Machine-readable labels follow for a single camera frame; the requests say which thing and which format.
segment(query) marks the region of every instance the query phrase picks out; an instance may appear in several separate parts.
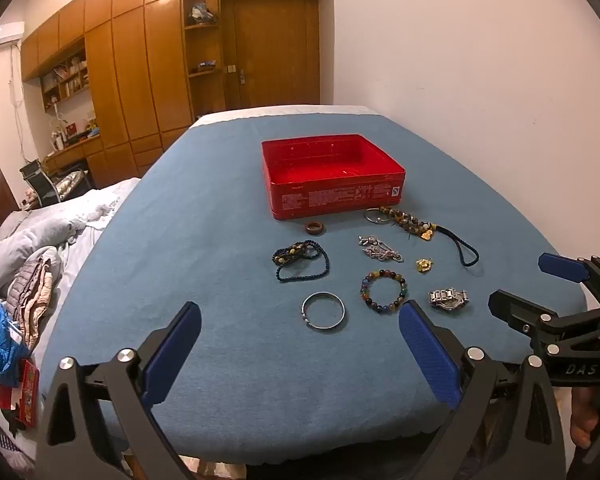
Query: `blue tablecloth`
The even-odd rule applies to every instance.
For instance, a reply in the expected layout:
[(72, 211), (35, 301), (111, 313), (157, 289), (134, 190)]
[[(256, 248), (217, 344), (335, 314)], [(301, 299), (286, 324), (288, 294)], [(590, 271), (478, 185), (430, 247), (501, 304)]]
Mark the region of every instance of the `blue tablecloth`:
[[(362, 212), (320, 218), (316, 238), (331, 259), (316, 282), (279, 283), (271, 255), (305, 240), (304, 220), (273, 219), (262, 176), (266, 139), (360, 133), (406, 168), (400, 208), (456, 232), (480, 251), (465, 269), (453, 242), (426, 242)], [(377, 235), (403, 264), (365, 256), (358, 235)], [(202, 310), (202, 334), (167, 401), (154, 415), (175, 449), (206, 460), (280, 462), (354, 442), (409, 436), (438, 427), (447, 410), (434, 400), (400, 337), (397, 314), (378, 315), (360, 299), (360, 281), (390, 267), (435, 324), (466, 346), (519, 362), (528, 339), (491, 317), (498, 288), (561, 315), (585, 309), (578, 285), (538, 270), (553, 251), (506, 200), (462, 165), (381, 116), (305, 114), (233, 120), (190, 129), (160, 158), (103, 232), (75, 280), (42, 366), (48, 391), (58, 361), (107, 361), (166, 326), (186, 301)], [(414, 269), (432, 258), (428, 274)], [(311, 262), (303, 272), (322, 270)], [(454, 286), (471, 303), (451, 315), (427, 306), (427, 293)], [(327, 290), (347, 306), (334, 333), (306, 327), (302, 300)], [(395, 297), (381, 280), (373, 293)], [(314, 308), (317, 322), (328, 307)], [(113, 413), (107, 412), (112, 419)]]

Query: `brown ring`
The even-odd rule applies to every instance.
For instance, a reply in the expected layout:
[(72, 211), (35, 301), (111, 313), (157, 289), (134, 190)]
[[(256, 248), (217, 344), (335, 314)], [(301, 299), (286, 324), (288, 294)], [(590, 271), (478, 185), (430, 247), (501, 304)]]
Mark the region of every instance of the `brown ring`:
[(304, 224), (304, 230), (312, 236), (319, 235), (324, 231), (324, 224), (322, 222), (311, 220), (310, 222)]

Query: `silver screw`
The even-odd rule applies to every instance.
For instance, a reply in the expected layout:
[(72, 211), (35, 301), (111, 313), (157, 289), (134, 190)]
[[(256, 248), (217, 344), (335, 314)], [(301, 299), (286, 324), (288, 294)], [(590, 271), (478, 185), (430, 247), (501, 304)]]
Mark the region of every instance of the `silver screw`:
[(473, 361), (481, 361), (484, 359), (484, 352), (476, 346), (469, 348), (466, 351), (466, 354), (469, 356), (469, 359), (472, 359)]
[(118, 352), (118, 361), (121, 363), (128, 363), (134, 357), (136, 357), (136, 353), (131, 348), (125, 348)]
[(542, 359), (537, 355), (530, 355), (528, 360), (529, 364), (532, 365), (533, 368), (539, 368), (542, 366)]
[(61, 370), (68, 370), (69, 368), (72, 368), (75, 364), (74, 358), (73, 357), (64, 357), (62, 359), (60, 359), (60, 369)]

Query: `blue puffer jacket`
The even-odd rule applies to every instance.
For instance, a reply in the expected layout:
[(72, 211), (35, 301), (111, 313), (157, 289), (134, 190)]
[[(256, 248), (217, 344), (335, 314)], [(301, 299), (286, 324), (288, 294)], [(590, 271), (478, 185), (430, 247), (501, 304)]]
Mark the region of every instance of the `blue puffer jacket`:
[(9, 335), (9, 317), (0, 303), (0, 384), (17, 388), (20, 378), (20, 359), (29, 355), (27, 347)]

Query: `red box on desk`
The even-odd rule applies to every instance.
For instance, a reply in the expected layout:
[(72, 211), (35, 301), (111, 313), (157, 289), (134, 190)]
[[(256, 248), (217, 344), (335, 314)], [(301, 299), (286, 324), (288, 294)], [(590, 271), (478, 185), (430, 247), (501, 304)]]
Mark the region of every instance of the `red box on desk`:
[(404, 168), (359, 134), (265, 140), (274, 218), (287, 220), (400, 202)]

